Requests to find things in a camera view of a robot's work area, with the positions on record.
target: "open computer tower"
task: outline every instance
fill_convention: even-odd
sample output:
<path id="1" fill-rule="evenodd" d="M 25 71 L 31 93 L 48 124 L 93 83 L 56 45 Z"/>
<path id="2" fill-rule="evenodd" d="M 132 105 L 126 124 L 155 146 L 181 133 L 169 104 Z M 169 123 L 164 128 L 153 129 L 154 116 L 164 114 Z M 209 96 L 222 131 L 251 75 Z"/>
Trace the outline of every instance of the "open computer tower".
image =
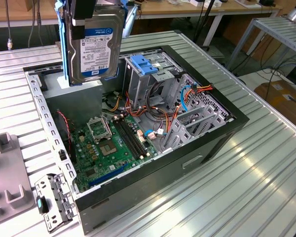
<path id="1" fill-rule="evenodd" d="M 85 234 L 214 157 L 248 118 L 171 47 L 120 55 L 115 77 L 62 87 L 61 62 L 25 68 L 59 174 L 36 182 L 51 233 Z"/>

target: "workbench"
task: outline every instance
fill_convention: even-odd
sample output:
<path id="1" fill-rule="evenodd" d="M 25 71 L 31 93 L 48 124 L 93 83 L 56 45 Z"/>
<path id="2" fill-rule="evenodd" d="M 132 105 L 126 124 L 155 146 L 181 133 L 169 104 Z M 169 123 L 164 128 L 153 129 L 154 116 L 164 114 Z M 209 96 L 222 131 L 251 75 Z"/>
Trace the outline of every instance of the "workbench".
<path id="1" fill-rule="evenodd" d="M 182 5 L 173 5 L 167 0 L 162 2 L 145 1 L 142 3 L 141 13 L 137 12 L 137 19 L 155 19 L 155 18 L 175 18 L 175 17 L 192 17 L 199 16 L 202 7 L 196 7 L 190 3 L 183 3 Z M 219 23 L 224 15 L 240 15 L 240 14 L 260 14 L 270 13 L 274 17 L 280 11 L 281 6 L 275 7 L 263 6 L 262 8 L 246 8 L 234 0 L 229 0 L 223 3 L 221 7 L 213 7 L 210 16 L 215 16 L 211 28 L 204 41 L 204 45 L 208 46 L 217 30 Z M 57 16 L 54 10 L 53 1 L 41 0 L 40 15 L 43 25 L 58 24 Z M 9 10 L 11 26 L 30 26 L 32 25 L 32 11 L 16 11 Z M 0 27 L 7 27 L 5 8 L 0 7 Z"/>
<path id="2" fill-rule="evenodd" d="M 208 163 L 88 236 L 293 236 L 296 127 L 183 34 L 131 36 L 121 51 L 170 45 L 250 121 Z M 34 183 L 59 168 L 22 68 L 61 61 L 57 46 L 0 52 L 0 132 L 16 134 Z M 0 224 L 0 236 L 49 236 L 36 206 Z M 50 236 L 82 237 L 77 216 Z"/>
<path id="3" fill-rule="evenodd" d="M 249 35 L 255 27 L 261 29 L 261 32 L 259 33 L 255 41 L 251 45 L 249 51 L 247 52 L 248 55 L 250 55 L 251 52 L 257 47 L 258 43 L 260 42 L 264 34 L 272 36 L 273 38 L 277 39 L 279 42 L 286 46 L 286 50 L 284 50 L 282 55 L 279 57 L 280 59 L 278 63 L 275 65 L 275 67 L 279 66 L 279 63 L 287 54 L 289 49 L 294 50 L 296 52 L 296 23 L 288 20 L 285 17 L 257 18 L 251 21 L 246 31 L 244 32 L 242 38 L 240 39 L 239 43 L 237 44 L 235 50 L 233 51 L 230 57 L 230 61 L 226 66 L 227 69 L 231 68 L 244 43 L 246 42 L 247 38 L 249 37 Z"/>

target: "ridged metal surface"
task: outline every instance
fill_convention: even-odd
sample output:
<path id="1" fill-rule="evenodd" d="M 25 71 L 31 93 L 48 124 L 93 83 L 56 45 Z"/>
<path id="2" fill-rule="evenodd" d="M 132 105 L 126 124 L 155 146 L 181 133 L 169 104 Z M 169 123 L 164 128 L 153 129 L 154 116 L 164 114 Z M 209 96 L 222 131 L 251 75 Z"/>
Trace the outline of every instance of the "ridged metal surface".
<path id="1" fill-rule="evenodd" d="M 296 128 L 183 35 L 132 36 L 122 51 L 158 45 L 171 45 L 250 121 L 210 162 L 88 236 L 293 236 Z M 33 190 L 37 179 L 58 168 L 22 68 L 60 60 L 56 46 L 0 53 L 0 131 L 18 135 Z M 36 207 L 0 224 L 3 234 L 48 235 Z M 75 217 L 52 236 L 82 235 Z"/>
<path id="2" fill-rule="evenodd" d="M 258 18 L 254 25 L 296 51 L 296 23 L 284 17 Z"/>

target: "wd label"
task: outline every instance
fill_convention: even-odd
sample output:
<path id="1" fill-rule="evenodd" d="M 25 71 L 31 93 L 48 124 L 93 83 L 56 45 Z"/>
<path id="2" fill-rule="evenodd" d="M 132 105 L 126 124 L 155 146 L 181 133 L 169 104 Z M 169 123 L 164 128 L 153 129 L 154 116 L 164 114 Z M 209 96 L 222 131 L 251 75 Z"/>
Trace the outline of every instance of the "wd label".
<path id="1" fill-rule="evenodd" d="M 85 77 L 103 74 L 110 66 L 108 42 L 113 37 L 113 29 L 86 29 L 84 33 L 85 38 L 80 40 L 81 73 Z"/>

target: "cardboard box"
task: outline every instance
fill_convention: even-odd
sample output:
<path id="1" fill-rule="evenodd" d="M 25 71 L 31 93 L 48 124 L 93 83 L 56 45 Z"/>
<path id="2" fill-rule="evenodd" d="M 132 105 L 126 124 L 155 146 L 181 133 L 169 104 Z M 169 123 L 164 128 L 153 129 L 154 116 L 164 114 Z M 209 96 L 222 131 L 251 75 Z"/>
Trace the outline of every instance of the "cardboard box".
<path id="1" fill-rule="evenodd" d="M 0 7 L 5 8 L 5 1 L 0 0 Z M 8 0 L 8 8 L 19 10 L 19 11 L 29 11 L 32 9 L 32 0 Z"/>
<path id="2" fill-rule="evenodd" d="M 267 83 L 263 83 L 255 89 L 255 93 L 265 99 Z M 270 85 L 267 102 L 278 112 L 296 125 L 296 90 L 286 81 L 274 81 Z"/>

